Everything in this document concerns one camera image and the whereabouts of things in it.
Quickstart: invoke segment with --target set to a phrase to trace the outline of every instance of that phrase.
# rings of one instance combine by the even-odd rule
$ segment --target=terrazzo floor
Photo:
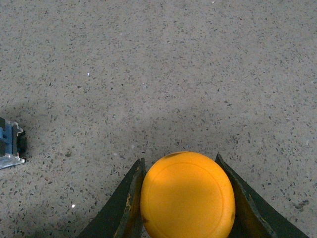
[[[182,150],[317,238],[317,1],[1,0],[0,23],[0,117],[29,144],[1,238],[74,238],[138,158]]]

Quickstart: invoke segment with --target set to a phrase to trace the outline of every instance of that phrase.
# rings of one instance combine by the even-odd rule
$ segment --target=orange ball
[[[235,218],[232,185],[210,158],[173,153],[146,174],[141,215],[151,238],[227,238]]]

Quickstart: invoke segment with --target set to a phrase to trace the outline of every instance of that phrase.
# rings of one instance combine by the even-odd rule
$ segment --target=speckled floor
[[[316,1],[1,0],[0,22],[0,116],[29,143],[1,238],[76,237],[136,159],[181,150],[317,238]]]

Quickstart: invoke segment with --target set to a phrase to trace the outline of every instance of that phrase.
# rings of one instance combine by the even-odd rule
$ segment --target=concrete floor
[[[76,237],[136,159],[191,150],[317,238],[316,1],[1,0],[0,22],[0,116],[29,143],[0,237]]]

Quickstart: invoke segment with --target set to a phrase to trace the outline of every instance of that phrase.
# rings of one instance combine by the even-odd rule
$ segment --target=blue object
[[[18,123],[0,118],[0,169],[25,162],[18,148],[18,137],[23,133]]]

